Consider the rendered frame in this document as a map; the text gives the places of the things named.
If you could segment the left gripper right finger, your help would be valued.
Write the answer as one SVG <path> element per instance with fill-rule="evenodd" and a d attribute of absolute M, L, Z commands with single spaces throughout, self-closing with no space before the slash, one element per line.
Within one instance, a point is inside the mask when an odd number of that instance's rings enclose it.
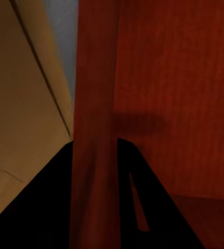
<path fill-rule="evenodd" d="M 205 249 L 138 148 L 117 139 L 121 249 Z M 150 231 L 138 229 L 129 173 Z"/>

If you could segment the storage box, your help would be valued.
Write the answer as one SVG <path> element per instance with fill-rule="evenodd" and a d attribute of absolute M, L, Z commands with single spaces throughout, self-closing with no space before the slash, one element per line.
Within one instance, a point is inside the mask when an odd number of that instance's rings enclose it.
<path fill-rule="evenodd" d="M 224 249 L 224 0 L 79 0 L 69 249 L 121 249 L 119 138 Z"/>

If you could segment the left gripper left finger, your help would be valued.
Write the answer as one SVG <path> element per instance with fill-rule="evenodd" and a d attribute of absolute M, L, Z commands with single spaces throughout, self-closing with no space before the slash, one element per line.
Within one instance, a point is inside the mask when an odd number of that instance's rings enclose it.
<path fill-rule="evenodd" d="M 69 249 L 73 142 L 0 214 L 0 249 Z"/>

